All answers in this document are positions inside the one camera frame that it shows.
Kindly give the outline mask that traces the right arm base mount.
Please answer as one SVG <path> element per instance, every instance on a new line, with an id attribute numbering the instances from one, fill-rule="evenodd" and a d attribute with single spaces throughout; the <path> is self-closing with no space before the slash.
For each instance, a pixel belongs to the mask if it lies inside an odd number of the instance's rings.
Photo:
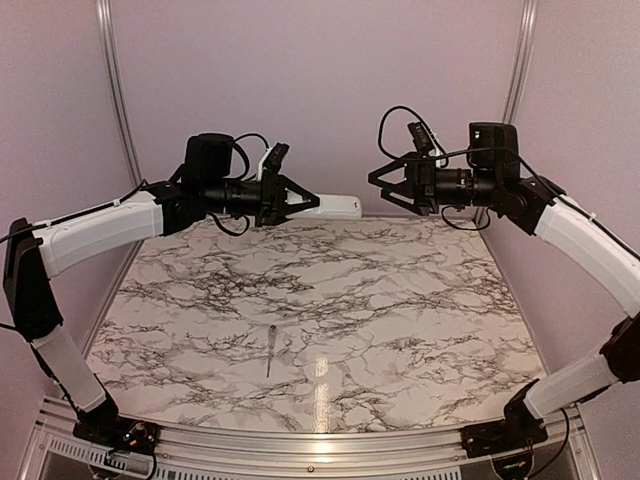
<path id="1" fill-rule="evenodd" d="M 543 421 L 518 426 L 497 420 L 466 426 L 460 434 L 462 448 L 469 458 L 526 449 L 549 438 Z"/>

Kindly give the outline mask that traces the white remote control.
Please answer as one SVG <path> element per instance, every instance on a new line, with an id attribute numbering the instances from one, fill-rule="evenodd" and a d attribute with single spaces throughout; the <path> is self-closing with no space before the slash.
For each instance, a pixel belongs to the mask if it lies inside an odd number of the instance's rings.
<path id="1" fill-rule="evenodd" d="M 358 220 L 362 218 L 362 204 L 358 197 L 319 195 L 319 205 L 289 214 L 287 219 Z"/>

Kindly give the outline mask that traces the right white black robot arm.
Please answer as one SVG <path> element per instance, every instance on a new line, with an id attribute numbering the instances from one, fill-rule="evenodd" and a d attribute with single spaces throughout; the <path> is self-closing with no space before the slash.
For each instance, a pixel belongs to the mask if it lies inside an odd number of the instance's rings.
<path id="1" fill-rule="evenodd" d="M 595 352 L 524 387 L 504 407 L 495 438 L 515 448 L 534 431 L 534 421 L 575 402 L 587 401 L 616 383 L 639 378 L 639 255 L 594 215 L 549 180 L 521 175 L 525 161 L 511 124 L 475 122 L 462 154 L 467 168 L 440 168 L 447 159 L 428 127 L 409 124 L 414 151 L 392 157 L 368 176 L 383 199 L 417 215 L 485 207 L 525 233 L 555 247 L 594 278 L 626 317 Z"/>

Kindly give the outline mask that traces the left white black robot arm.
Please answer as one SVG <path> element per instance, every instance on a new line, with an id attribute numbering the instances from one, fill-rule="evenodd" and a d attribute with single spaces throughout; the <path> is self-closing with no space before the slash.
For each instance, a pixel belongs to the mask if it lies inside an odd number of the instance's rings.
<path id="1" fill-rule="evenodd" d="M 255 178 L 232 176 L 232 156 L 246 154 L 237 139 L 202 133 L 188 139 L 184 162 L 167 180 L 143 183 L 120 199 L 58 219 L 11 224 L 3 288 L 13 328 L 102 443 L 119 444 L 126 423 L 64 330 L 51 279 L 94 256 L 182 232 L 206 218 L 229 215 L 248 225 L 276 226 L 318 207 L 317 195 L 280 174 L 288 151 L 277 143 L 266 150 Z"/>

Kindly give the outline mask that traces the clear handle screwdriver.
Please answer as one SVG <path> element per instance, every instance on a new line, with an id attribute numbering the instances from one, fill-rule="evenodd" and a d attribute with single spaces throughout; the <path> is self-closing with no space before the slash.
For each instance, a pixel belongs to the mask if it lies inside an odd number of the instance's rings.
<path id="1" fill-rule="evenodd" d="M 275 343 L 276 343 L 277 327 L 271 325 L 268 332 L 268 354 L 267 354 L 267 370 L 266 377 L 270 376 L 272 359 L 274 356 Z"/>

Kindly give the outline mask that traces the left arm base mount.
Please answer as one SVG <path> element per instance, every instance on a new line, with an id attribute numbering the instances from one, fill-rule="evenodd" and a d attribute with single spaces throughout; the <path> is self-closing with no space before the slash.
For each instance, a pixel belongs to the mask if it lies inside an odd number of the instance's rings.
<path id="1" fill-rule="evenodd" d="M 115 451 L 151 455 L 155 452 L 160 431 L 161 427 L 154 422 L 118 417 L 101 426 L 77 422 L 73 436 Z"/>

